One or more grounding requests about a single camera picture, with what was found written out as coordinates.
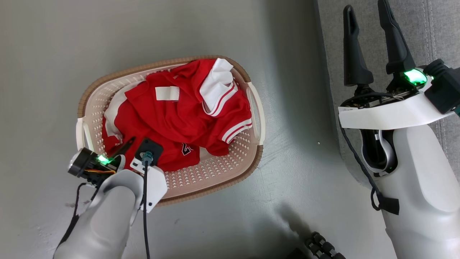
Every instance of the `jersey number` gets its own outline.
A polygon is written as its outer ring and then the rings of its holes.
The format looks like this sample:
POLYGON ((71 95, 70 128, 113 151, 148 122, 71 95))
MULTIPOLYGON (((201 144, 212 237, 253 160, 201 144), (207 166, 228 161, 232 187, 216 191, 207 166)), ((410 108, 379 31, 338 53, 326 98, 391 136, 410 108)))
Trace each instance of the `jersey number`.
POLYGON ((182 154, 184 156, 190 154, 190 152, 192 152, 192 150, 193 149, 191 147, 188 147, 187 144, 182 143, 182 154))

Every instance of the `clothing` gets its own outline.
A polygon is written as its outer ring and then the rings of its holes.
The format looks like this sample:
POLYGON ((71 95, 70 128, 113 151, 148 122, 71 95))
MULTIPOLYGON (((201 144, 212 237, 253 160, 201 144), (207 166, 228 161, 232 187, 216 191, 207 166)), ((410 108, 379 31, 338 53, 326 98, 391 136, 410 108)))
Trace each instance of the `clothing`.
POLYGON ((164 149, 158 161, 164 171, 198 164, 200 147, 227 155, 236 135, 252 127, 249 101, 232 67, 225 59, 200 59, 122 88, 104 114, 107 154, 135 136, 126 160, 148 137, 164 149))

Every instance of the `laundry basket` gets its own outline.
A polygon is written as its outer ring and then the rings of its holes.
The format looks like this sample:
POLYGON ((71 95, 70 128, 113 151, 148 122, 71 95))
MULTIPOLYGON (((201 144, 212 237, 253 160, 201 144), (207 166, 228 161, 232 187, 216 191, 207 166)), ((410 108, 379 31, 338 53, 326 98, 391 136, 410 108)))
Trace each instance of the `laundry basket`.
POLYGON ((253 127, 241 132, 229 147, 229 154, 201 157, 199 164, 174 172, 165 172, 168 191, 158 203, 168 205, 198 198, 232 186, 246 179, 259 164, 265 139, 265 117, 257 90, 246 71, 234 60, 223 56, 197 56, 170 59, 104 76, 92 83, 78 106, 76 125, 77 148, 87 147, 106 155, 102 140, 102 118, 114 94, 148 74, 172 69, 197 59, 226 59, 233 65, 235 81, 251 104, 253 127))

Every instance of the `gray fabric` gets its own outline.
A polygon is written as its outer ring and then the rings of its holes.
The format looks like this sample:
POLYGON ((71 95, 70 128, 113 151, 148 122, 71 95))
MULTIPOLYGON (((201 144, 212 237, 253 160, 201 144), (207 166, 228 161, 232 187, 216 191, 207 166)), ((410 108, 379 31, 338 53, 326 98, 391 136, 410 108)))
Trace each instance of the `gray fabric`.
MULTIPOLYGON (((417 65, 426 65, 443 59, 451 67, 460 66, 460 2, 458 0, 389 0, 411 54, 417 65)), ((321 27, 326 50, 329 82, 337 122, 337 106, 353 96, 355 88, 343 85, 343 9, 351 4, 360 28, 359 40, 367 67, 374 74, 371 85, 384 91, 391 80, 386 74, 388 62, 385 34, 379 24, 377 0, 319 0, 321 27)), ((431 128, 438 137, 457 179, 460 179, 460 119, 450 116, 431 128)), ((355 149, 359 150, 361 138, 358 130, 348 130, 355 149)), ((349 151, 343 137, 339 136, 343 160, 357 181, 369 187, 366 177, 349 151)))

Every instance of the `white label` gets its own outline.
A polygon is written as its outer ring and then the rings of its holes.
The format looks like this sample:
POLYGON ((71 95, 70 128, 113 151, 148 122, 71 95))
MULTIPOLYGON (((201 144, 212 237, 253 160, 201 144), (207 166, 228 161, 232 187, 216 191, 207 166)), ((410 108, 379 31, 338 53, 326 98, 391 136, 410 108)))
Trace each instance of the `white label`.
POLYGON ((352 111, 352 110, 357 110, 358 108, 356 107, 338 107, 339 113, 345 112, 345 111, 352 111))
POLYGON ((178 101, 179 87, 177 86, 162 86, 155 87, 157 101, 178 101))

